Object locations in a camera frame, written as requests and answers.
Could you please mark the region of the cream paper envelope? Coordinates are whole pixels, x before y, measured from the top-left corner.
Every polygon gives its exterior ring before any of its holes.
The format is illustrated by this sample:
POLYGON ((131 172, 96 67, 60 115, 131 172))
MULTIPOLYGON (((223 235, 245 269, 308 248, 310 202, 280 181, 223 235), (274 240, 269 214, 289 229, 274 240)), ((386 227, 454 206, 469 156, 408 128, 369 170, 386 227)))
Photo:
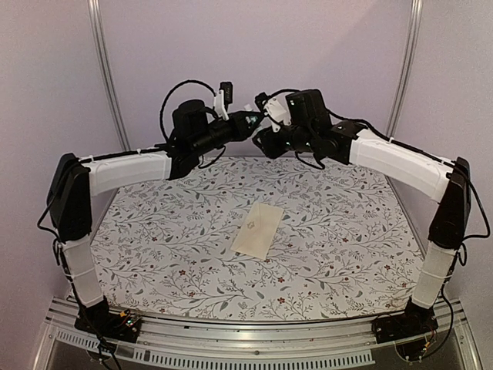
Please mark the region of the cream paper envelope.
POLYGON ((246 216, 231 250, 264 260, 283 217, 280 207, 255 202, 246 216))

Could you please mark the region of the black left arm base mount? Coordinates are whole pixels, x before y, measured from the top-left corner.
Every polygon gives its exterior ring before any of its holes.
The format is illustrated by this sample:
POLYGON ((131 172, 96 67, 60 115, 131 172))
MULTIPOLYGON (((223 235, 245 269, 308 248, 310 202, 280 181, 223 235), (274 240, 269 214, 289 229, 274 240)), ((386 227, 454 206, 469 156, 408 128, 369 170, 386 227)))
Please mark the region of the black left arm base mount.
POLYGON ((141 328, 141 316, 129 309, 114 313, 106 299, 86 308, 79 307, 75 328, 104 338, 136 343, 141 328))

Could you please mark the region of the green white glue stick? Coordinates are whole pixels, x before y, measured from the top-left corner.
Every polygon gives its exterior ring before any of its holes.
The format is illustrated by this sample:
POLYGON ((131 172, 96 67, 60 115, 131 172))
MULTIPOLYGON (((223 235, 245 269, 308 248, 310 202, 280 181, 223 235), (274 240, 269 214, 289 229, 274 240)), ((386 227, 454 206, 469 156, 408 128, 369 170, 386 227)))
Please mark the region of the green white glue stick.
POLYGON ((246 104, 244 110, 247 111, 246 122, 249 128, 252 130, 255 127, 258 127, 259 117, 257 116, 257 112, 255 112, 250 104, 246 104))

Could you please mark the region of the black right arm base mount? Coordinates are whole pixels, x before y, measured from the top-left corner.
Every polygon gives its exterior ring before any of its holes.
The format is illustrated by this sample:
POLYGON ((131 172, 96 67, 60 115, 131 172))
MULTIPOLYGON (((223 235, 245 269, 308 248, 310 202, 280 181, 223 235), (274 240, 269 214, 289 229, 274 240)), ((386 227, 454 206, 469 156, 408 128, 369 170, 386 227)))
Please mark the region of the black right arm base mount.
POLYGON ((409 301, 403 313, 378 315, 371 330, 378 344, 401 341, 395 349, 406 362, 417 362, 427 354, 437 336, 438 322, 433 308, 409 301))

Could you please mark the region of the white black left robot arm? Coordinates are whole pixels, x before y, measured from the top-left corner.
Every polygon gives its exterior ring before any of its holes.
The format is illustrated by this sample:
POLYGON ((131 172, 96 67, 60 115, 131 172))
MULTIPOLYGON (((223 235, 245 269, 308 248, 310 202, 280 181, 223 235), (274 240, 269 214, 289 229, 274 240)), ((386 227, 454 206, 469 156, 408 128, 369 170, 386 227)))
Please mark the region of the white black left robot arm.
POLYGON ((204 101, 191 99, 173 111, 172 119, 174 130, 168 143, 85 159, 67 153, 55 170, 45 214, 54 227, 55 250, 65 275, 79 305, 88 308, 84 320, 99 335, 110 333, 115 320, 98 305, 104 294, 90 251, 93 198, 133 184, 182 179, 205 154, 249 139, 263 114, 253 110, 217 113, 204 101))

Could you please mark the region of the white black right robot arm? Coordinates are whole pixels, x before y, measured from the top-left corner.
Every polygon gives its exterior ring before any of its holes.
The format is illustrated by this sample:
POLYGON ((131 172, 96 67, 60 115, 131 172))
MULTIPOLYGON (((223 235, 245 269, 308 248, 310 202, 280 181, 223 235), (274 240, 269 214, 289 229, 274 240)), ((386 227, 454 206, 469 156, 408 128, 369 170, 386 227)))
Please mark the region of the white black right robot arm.
POLYGON ((380 133, 365 119, 346 118, 325 105, 318 89, 282 89, 255 98, 260 112, 271 121, 253 136, 262 153, 277 159, 292 152, 309 153, 311 167, 324 169, 323 160, 377 171, 414 188, 438 204, 428 231, 424 264, 399 317, 398 329, 416 335, 428 323, 446 281, 453 273, 458 250, 470 239, 466 233, 471 200, 478 192, 471 182, 467 160, 448 160, 380 133))

